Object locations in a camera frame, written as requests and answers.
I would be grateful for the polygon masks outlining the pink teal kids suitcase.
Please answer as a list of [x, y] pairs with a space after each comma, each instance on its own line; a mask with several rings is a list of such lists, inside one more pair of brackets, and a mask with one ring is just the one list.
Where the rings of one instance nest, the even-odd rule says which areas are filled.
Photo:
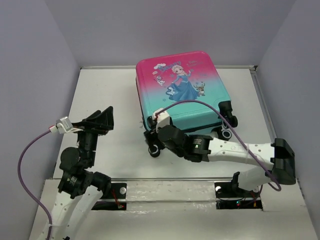
[[232, 137], [227, 124], [209, 108], [212, 106], [235, 128], [230, 95], [210, 56], [191, 51], [147, 58], [135, 67], [136, 88], [145, 131], [154, 129], [152, 114], [170, 107], [173, 125], [186, 134], [217, 133], [221, 140]]

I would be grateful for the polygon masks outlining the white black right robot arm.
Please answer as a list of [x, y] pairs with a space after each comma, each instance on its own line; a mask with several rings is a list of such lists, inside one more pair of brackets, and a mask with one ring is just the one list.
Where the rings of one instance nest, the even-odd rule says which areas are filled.
[[186, 134], [173, 125], [160, 130], [146, 130], [145, 141], [151, 156], [158, 157], [167, 149], [179, 158], [193, 163], [234, 162], [251, 165], [247, 171], [236, 171], [228, 187], [235, 196], [252, 192], [257, 187], [275, 183], [276, 191], [282, 185], [295, 185], [295, 153], [283, 138], [271, 143], [245, 144], [226, 141], [210, 135]]

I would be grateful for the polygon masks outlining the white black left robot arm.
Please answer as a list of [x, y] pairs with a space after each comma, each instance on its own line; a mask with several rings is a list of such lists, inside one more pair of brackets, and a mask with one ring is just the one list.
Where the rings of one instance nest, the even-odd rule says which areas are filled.
[[111, 178], [88, 169], [95, 163], [98, 137], [114, 128], [113, 110], [109, 106], [74, 123], [65, 116], [50, 127], [52, 133], [76, 134], [77, 142], [75, 147], [65, 148], [60, 155], [62, 177], [50, 218], [38, 239], [74, 240], [97, 200], [110, 194]]

